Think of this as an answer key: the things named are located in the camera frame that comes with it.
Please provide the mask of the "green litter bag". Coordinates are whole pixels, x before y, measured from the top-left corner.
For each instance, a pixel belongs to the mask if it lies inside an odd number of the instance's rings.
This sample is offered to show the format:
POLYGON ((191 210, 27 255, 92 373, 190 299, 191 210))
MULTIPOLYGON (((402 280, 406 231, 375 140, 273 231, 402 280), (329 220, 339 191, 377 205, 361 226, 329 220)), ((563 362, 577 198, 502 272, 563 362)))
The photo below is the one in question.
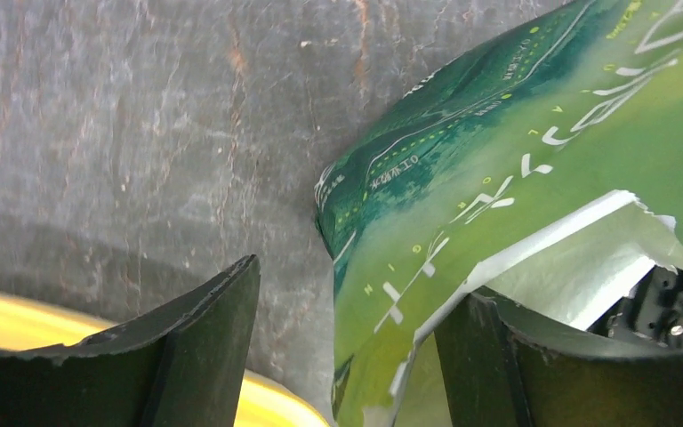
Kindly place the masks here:
POLYGON ((333 419, 456 426, 435 331, 490 289, 589 327, 683 270, 683 1, 573 1, 421 81, 316 187, 333 419))

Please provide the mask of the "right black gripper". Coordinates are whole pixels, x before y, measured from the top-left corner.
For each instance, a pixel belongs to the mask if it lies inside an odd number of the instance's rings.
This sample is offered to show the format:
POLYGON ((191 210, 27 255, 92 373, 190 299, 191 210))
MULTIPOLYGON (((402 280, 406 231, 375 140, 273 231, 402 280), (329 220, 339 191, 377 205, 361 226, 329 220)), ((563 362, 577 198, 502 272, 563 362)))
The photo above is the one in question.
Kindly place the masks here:
POLYGON ((589 331, 622 342, 683 348, 683 270, 652 268, 589 331))

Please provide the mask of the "yellow litter box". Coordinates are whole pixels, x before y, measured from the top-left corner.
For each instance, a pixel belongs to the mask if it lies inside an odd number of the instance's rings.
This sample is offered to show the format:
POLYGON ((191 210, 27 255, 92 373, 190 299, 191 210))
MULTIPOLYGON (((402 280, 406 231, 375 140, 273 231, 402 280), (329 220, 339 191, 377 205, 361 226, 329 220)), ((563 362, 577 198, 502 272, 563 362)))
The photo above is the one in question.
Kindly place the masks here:
POLYGON ((245 369, 250 287, 201 287, 113 326, 0 294, 0 426, 321 426, 245 369))

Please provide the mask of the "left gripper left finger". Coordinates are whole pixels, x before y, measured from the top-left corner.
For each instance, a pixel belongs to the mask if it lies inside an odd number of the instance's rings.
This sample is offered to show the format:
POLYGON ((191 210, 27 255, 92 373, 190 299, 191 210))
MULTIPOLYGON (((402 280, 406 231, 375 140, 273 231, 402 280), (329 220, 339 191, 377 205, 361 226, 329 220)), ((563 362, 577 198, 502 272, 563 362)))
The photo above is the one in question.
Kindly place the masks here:
POLYGON ((0 426, 232 425, 259 289, 248 255, 77 344, 0 350, 0 426))

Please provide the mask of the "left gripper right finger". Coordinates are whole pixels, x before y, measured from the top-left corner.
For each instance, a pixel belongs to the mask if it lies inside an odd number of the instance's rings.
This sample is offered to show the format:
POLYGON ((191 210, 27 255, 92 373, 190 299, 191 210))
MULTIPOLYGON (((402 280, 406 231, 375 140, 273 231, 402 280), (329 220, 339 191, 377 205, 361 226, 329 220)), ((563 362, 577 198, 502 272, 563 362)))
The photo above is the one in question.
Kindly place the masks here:
POLYGON ((456 426, 683 426, 683 350, 580 331, 487 288, 435 339, 456 426))

